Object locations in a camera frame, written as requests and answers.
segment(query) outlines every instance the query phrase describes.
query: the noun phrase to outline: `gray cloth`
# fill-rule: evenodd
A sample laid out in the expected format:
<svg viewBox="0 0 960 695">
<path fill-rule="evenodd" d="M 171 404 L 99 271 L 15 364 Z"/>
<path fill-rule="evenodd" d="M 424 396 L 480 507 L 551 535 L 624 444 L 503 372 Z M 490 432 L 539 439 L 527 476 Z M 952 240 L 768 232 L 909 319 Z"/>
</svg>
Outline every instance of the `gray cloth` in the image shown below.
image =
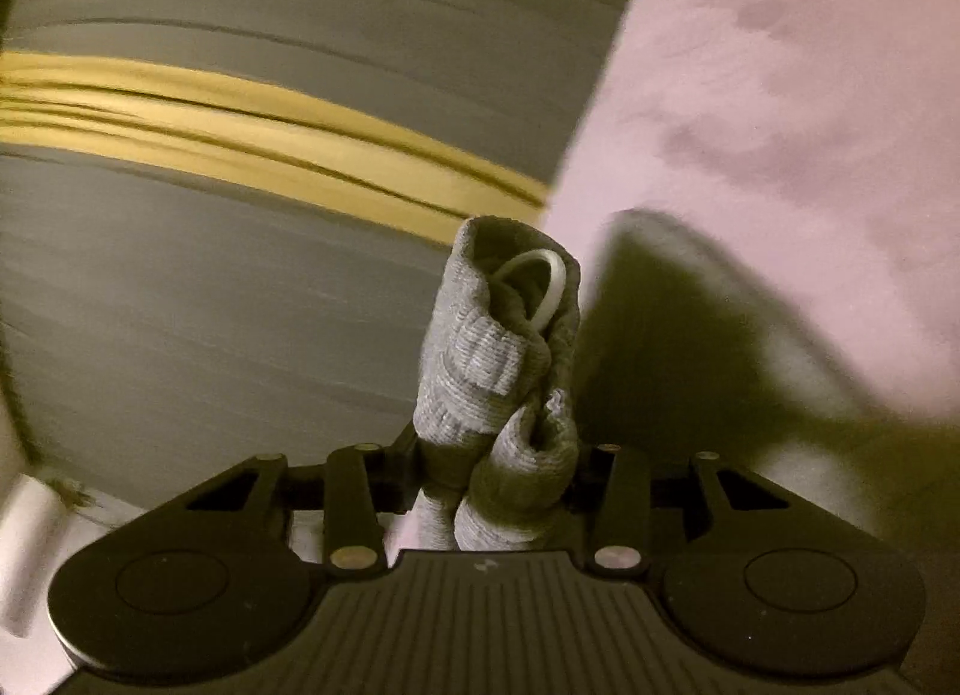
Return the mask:
<svg viewBox="0 0 960 695">
<path fill-rule="evenodd" d="M 547 266 L 491 280 L 530 249 L 555 251 L 566 265 L 544 335 L 529 318 Z M 569 387 L 579 282 L 576 261 L 531 227 L 493 217 L 461 227 L 421 355 L 414 425 L 429 480 L 411 511 L 416 548 L 535 549 L 565 518 L 560 496 L 578 455 Z"/>
</svg>

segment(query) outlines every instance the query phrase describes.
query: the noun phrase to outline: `white cylindrical object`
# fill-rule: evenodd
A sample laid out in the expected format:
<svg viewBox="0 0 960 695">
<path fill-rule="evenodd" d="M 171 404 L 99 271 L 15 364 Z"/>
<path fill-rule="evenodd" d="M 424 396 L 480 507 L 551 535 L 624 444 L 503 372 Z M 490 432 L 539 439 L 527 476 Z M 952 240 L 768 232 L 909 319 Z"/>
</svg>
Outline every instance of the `white cylindrical object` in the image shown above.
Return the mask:
<svg viewBox="0 0 960 695">
<path fill-rule="evenodd" d="M 0 629 L 27 636 L 44 567 L 64 527 L 67 508 L 59 494 L 30 476 L 17 479 L 0 512 Z"/>
</svg>

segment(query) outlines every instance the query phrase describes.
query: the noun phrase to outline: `white loop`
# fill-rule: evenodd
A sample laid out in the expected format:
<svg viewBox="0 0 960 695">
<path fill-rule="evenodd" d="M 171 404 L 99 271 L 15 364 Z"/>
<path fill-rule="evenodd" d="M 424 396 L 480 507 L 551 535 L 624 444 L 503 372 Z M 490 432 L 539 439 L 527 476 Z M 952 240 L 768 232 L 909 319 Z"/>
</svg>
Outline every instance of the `white loop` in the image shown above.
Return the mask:
<svg viewBox="0 0 960 695">
<path fill-rule="evenodd" d="M 560 254 L 550 251 L 550 249 L 533 249 L 533 251 L 517 254 L 513 259 L 504 262 L 503 266 L 493 274 L 493 280 L 502 281 L 514 270 L 517 270 L 520 265 L 536 260 L 544 261 L 550 265 L 550 283 L 546 288 L 546 294 L 544 294 L 544 299 L 541 299 L 541 304 L 536 307 L 536 312 L 530 318 L 533 328 L 542 332 L 557 313 L 560 300 L 563 299 L 563 290 L 566 288 L 566 265 L 563 264 Z"/>
</svg>

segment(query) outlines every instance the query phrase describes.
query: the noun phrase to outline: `pink surface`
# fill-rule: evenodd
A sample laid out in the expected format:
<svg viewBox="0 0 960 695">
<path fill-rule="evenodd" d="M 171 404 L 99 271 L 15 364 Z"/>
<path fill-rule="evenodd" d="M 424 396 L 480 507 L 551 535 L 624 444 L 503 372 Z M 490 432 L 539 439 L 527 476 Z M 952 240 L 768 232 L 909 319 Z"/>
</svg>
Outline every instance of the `pink surface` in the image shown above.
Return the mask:
<svg viewBox="0 0 960 695">
<path fill-rule="evenodd" d="M 878 397 L 960 414 L 960 5 L 632 0 L 544 228 L 590 302 L 613 213 L 704 232 Z"/>
</svg>

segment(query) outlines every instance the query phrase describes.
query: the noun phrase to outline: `yellow stripe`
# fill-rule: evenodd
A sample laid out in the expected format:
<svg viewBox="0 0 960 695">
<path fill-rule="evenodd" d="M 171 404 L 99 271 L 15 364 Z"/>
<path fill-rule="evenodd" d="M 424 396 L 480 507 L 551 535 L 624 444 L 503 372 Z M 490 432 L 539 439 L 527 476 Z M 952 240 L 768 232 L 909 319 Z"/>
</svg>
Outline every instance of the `yellow stripe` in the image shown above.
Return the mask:
<svg viewBox="0 0 960 695">
<path fill-rule="evenodd" d="M 0 54 L 0 141 L 212 177 L 440 243 L 467 216 L 536 224 L 547 195 L 531 177 L 290 89 L 101 56 Z"/>
</svg>

